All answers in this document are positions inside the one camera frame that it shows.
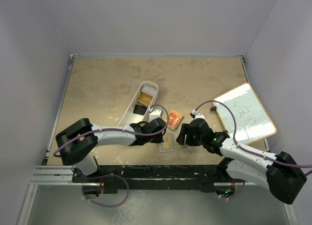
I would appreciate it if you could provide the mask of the gold credit card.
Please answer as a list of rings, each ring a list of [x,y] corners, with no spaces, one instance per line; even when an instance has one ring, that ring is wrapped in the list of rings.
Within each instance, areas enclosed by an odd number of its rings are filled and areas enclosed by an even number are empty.
[[[176,143],[176,146],[175,146],[176,150],[187,150],[188,149],[188,146],[186,144],[179,144],[179,143]]]
[[[164,135],[163,140],[164,142],[161,145],[161,149],[163,151],[169,151],[174,149],[172,133],[167,133],[166,135]]]

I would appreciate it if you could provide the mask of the white oblong plastic tray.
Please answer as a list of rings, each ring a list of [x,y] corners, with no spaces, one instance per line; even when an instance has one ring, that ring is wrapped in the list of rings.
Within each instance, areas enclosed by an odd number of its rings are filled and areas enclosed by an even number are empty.
[[[118,126],[147,121],[150,113],[149,109],[157,101],[158,91],[159,87],[157,84],[148,81],[142,82]]]

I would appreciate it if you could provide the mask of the white credit card stack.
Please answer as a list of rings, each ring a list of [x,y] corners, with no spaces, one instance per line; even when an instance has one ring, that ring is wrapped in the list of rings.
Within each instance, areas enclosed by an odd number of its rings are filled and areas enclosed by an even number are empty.
[[[141,92],[154,97],[157,90],[145,84],[142,86]]]

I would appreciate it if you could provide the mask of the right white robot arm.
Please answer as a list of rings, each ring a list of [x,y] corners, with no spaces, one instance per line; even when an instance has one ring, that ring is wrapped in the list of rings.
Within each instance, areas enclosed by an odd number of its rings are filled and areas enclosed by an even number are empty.
[[[182,124],[176,142],[202,146],[208,152],[223,157],[216,173],[221,181],[233,178],[257,184],[288,205],[295,201],[307,181],[302,167],[290,154],[283,151],[274,154],[240,144],[226,131],[214,132],[202,118]]]

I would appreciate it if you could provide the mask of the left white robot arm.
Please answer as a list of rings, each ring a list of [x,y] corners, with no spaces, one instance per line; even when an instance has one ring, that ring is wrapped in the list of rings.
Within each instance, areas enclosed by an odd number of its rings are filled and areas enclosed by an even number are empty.
[[[104,127],[83,118],[56,135],[58,149],[53,156],[60,157],[63,165],[78,168],[89,182],[95,182],[100,178],[100,169],[95,158],[91,156],[95,147],[161,143],[167,126],[162,118],[120,127]]]

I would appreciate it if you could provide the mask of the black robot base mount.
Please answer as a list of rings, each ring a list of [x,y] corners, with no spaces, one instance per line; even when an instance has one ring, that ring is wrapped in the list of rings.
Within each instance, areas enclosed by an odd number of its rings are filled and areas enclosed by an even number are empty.
[[[73,168],[73,182],[83,184],[88,193],[116,194],[119,190],[197,190],[204,193],[235,191],[224,170],[217,165],[100,165],[90,176]]]

